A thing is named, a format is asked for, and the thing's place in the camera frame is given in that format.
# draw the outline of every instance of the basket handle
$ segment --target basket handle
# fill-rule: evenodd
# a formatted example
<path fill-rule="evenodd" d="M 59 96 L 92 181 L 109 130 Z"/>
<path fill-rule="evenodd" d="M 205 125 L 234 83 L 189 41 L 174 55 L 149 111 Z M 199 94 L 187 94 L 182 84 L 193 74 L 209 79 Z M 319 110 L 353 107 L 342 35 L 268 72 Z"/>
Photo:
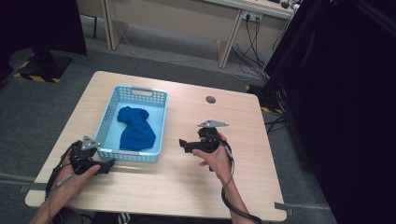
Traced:
<path fill-rule="evenodd" d="M 153 89 L 145 87 L 132 87 L 132 94 L 134 95 L 152 95 Z"/>

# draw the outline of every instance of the blue towel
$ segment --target blue towel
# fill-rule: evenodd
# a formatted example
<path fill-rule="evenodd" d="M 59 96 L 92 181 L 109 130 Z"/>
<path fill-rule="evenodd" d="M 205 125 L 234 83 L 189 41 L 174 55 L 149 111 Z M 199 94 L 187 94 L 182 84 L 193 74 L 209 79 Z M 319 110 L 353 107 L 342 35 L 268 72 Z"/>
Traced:
<path fill-rule="evenodd" d="M 140 150 L 154 146 L 155 133 L 146 121 L 148 117 L 145 109 L 129 106 L 120 109 L 117 121 L 127 125 L 121 134 L 120 149 Z"/>

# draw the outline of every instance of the table leg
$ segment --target table leg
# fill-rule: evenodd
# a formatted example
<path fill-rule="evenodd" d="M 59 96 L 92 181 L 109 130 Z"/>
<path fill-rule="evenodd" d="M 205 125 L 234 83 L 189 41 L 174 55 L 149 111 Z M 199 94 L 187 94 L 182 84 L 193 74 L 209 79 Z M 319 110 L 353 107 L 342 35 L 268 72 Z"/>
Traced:
<path fill-rule="evenodd" d="M 225 68 L 228 56 L 230 55 L 231 48 L 233 47 L 233 41 L 235 40 L 236 33 L 238 32 L 239 25 L 241 24 L 242 16 L 245 10 L 238 9 L 233 21 L 233 27 L 230 31 L 227 41 L 218 40 L 218 54 L 219 54 L 219 67 Z"/>
<path fill-rule="evenodd" d="M 107 29 L 110 37 L 111 49 L 116 49 L 122 40 L 122 36 L 128 29 L 128 22 L 115 21 L 114 10 L 109 0 L 105 0 L 107 13 Z"/>

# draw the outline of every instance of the power outlet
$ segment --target power outlet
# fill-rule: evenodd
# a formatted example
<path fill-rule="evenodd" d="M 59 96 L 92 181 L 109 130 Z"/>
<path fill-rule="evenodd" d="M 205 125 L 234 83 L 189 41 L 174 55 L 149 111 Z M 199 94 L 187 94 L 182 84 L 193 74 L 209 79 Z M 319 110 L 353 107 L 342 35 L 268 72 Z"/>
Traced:
<path fill-rule="evenodd" d="M 250 16 L 249 21 L 262 21 L 262 14 L 257 12 L 245 11 L 242 16 L 242 20 L 247 20 L 247 16 Z"/>

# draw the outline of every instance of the black curtain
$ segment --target black curtain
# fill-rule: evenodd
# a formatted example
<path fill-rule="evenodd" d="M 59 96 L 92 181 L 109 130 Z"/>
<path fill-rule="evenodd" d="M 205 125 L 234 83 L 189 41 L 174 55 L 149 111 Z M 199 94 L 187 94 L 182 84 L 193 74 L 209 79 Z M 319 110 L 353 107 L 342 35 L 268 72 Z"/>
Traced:
<path fill-rule="evenodd" d="M 276 49 L 266 69 L 273 83 L 262 94 L 286 93 L 338 223 L 394 223 L 395 3 L 334 2 L 303 1 L 309 9 Z M 301 23 L 310 14 L 311 26 Z"/>
<path fill-rule="evenodd" d="M 20 49 L 87 55 L 76 0 L 2 0 L 0 32 L 0 68 Z"/>

